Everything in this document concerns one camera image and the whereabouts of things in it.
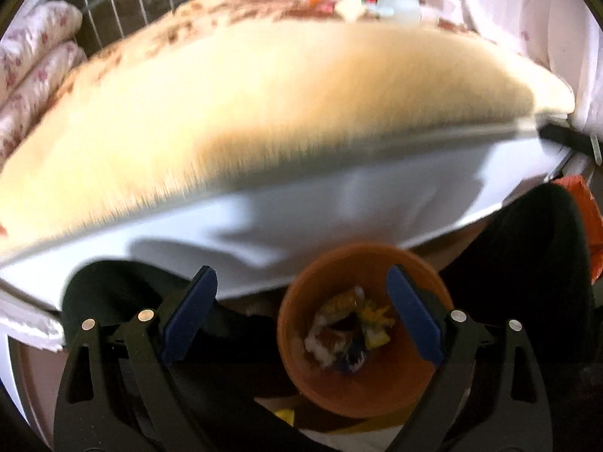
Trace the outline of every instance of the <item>orange bucket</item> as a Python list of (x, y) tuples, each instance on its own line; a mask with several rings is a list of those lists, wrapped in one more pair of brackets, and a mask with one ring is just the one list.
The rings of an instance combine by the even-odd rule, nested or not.
[(290, 379), (314, 404), (349, 418), (373, 418), (415, 403), (435, 368), (419, 355), (396, 315), (391, 341), (372, 350), (364, 366), (351, 376), (321, 369), (306, 352), (304, 339), (314, 315), (330, 297), (360, 286), (378, 306), (390, 305), (385, 277), (401, 264), (418, 287), (438, 296), (451, 310), (452, 300), (436, 271), (417, 255), (381, 244), (353, 244), (333, 250), (309, 265), (291, 284), (280, 307), (277, 341)]

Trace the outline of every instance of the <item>silver rivet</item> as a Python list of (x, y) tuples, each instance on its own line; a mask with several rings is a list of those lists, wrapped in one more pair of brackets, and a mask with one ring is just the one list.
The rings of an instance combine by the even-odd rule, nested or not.
[(523, 326), (518, 320), (510, 319), (509, 328), (511, 328), (513, 331), (521, 331), (523, 329)]
[(155, 313), (152, 309), (145, 309), (138, 313), (138, 319), (142, 322), (150, 321), (155, 316)]
[(451, 312), (450, 317), (457, 323), (465, 323), (467, 320), (467, 315), (458, 309), (455, 309), (453, 312)]
[(94, 321), (92, 318), (85, 320), (82, 324), (81, 324), (81, 328), (84, 331), (88, 331), (91, 330), (92, 328), (94, 328), (94, 325), (96, 324), (96, 321)]

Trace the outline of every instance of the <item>brown floor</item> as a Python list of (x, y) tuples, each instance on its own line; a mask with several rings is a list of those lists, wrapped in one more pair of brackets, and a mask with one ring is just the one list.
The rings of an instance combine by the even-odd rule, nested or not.
[[(416, 247), (414, 251), (436, 270), (441, 270), (454, 260), (468, 244), (481, 232), (487, 220), (478, 221), (453, 233), (444, 235)], [(275, 315), (280, 294), (259, 294), (228, 301), (227, 305), (242, 313)], [(31, 411), (30, 421), (34, 430), (52, 447), (54, 426), (54, 406), (57, 399), (61, 374), (67, 360), (67, 353), (54, 354), (26, 345), (14, 345), (15, 357), (20, 369), (23, 406)]]

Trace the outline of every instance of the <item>candy wrapper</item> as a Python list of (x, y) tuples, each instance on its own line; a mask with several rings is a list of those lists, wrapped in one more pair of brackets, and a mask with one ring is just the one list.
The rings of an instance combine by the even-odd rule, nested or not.
[(369, 352), (390, 341), (388, 330), (396, 320), (386, 316), (389, 306), (378, 307), (354, 287), (328, 299), (316, 312), (305, 348), (321, 368), (354, 374)]

